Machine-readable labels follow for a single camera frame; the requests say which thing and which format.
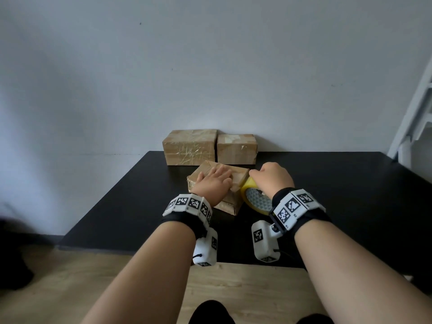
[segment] yellow tape roll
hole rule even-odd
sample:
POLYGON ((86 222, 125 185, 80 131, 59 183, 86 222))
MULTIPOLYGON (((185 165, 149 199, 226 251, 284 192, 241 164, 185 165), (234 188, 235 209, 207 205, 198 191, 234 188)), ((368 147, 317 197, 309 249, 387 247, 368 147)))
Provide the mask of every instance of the yellow tape roll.
POLYGON ((272 208, 271 200, 258 189, 255 181, 249 176, 246 183, 241 187, 241 197, 253 210, 268 215, 272 208))

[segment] left hand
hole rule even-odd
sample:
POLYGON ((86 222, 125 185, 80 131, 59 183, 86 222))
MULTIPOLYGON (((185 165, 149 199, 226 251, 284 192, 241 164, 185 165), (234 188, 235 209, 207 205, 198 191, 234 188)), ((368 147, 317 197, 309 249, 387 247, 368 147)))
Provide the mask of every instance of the left hand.
POLYGON ((201 172, 198 175, 197 182, 191 189, 191 193, 206 198, 211 207, 216 206, 228 193, 232 187, 231 169, 219 166, 218 169, 213 167, 207 176, 201 172))

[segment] wooden floor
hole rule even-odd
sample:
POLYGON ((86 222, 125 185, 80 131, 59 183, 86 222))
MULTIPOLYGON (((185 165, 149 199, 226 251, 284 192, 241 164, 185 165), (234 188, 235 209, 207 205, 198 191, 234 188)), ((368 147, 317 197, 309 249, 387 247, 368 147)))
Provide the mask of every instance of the wooden floor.
MULTIPOLYGON (((2 324, 79 323, 130 256, 25 247, 33 282, 0 290, 2 324)), ((323 309, 301 269, 218 263, 191 267, 178 323, 187 323, 202 300, 222 302, 236 323, 296 323, 323 309)))

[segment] cardboard box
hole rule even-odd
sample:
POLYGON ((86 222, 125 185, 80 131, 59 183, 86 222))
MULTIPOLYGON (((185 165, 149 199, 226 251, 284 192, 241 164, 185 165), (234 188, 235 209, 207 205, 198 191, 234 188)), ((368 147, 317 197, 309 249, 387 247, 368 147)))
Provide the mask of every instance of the cardboard box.
MULTIPOLYGON (((207 176, 210 169, 215 166, 220 166, 220 163, 205 161, 197 168, 190 176, 187 177, 187 189, 189 192, 197 181, 198 174, 201 172, 207 176)), ((232 188, 228 191, 226 197, 215 207, 231 215, 237 215, 240 207, 243 204, 243 199, 240 194, 240 188, 249 177, 249 169, 228 166, 232 171, 232 188)))
POLYGON ((217 160, 222 164, 255 164, 257 150, 253 134, 220 134, 217 138, 217 160))
POLYGON ((199 166, 216 160, 217 130, 173 130, 162 142, 167 165, 199 166))

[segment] hand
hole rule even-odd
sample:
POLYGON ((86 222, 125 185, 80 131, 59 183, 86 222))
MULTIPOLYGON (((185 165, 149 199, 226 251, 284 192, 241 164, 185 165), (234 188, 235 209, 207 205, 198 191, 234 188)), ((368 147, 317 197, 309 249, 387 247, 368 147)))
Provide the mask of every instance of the hand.
POLYGON ((273 199, 273 196, 285 187, 294 187, 291 175, 277 162, 263 164, 260 171, 251 169, 249 175, 254 179, 258 188, 270 199, 273 199))
POLYGON ((224 165, 220 165, 217 170, 216 167, 213 167, 206 177, 201 172, 198 175, 197 182, 191 189, 191 193, 203 196, 210 206, 214 207, 222 201, 232 187, 232 178, 230 176, 231 169, 224 165))

